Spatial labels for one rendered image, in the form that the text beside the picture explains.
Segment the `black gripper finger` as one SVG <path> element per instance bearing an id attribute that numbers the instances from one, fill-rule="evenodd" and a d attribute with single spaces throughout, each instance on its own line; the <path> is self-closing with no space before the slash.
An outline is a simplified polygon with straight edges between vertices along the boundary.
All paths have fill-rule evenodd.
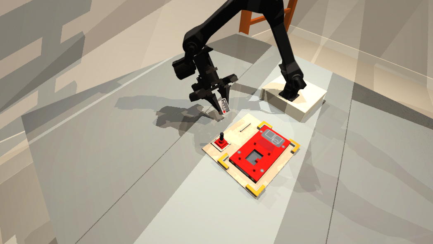
<path id="1" fill-rule="evenodd" d="M 215 93 L 213 93 L 212 95 L 210 95 L 210 96 L 208 96 L 208 97 L 204 97 L 204 98 L 202 98 L 202 99 L 205 99 L 205 100 L 207 100 L 208 102 L 210 102 L 210 103 L 215 107 L 215 109 L 216 109 L 218 112 L 221 111 Z"/>
<path id="2" fill-rule="evenodd" d="M 230 91 L 230 87 L 231 85 L 222 88 L 222 89 L 218 89 L 217 91 L 221 94 L 222 98 L 226 98 L 227 103 L 229 103 L 229 91 Z"/>

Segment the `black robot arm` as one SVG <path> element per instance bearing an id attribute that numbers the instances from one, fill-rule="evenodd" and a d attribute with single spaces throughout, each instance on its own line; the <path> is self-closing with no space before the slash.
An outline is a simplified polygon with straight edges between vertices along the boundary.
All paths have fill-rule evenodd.
<path id="1" fill-rule="evenodd" d="M 209 55 L 213 48 L 206 45 L 207 41 L 241 10 L 262 13 L 269 23 L 282 59 L 279 67 L 286 81 L 283 91 L 278 95 L 293 102 L 299 97 L 298 91 L 306 87 L 306 83 L 303 72 L 295 60 L 284 25 L 283 0 L 227 0 L 204 23 L 185 34 L 185 57 L 172 64 L 176 76 L 182 80 L 195 74 L 196 68 L 200 71 L 213 65 Z"/>

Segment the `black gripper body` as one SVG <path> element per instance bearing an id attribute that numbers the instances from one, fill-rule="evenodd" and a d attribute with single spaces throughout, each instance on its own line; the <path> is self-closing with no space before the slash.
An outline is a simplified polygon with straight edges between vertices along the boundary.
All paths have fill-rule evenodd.
<path id="1" fill-rule="evenodd" d="M 204 97 L 208 97 L 212 95 L 212 91 L 219 88 L 225 88 L 228 86 L 229 83 L 233 83 L 238 80 L 237 75 L 231 74 L 229 76 L 226 76 L 224 78 L 218 77 L 218 74 L 216 72 L 217 67 L 214 67 L 213 65 L 210 67 L 206 67 L 199 71 L 199 78 L 202 78 L 202 81 L 204 83 L 204 86 L 202 89 L 196 90 L 189 94 L 189 99 L 191 102 L 202 99 Z M 215 85 L 217 84 L 217 85 Z M 212 87 L 211 87 L 212 86 Z M 211 88 L 210 88 L 211 87 Z"/>

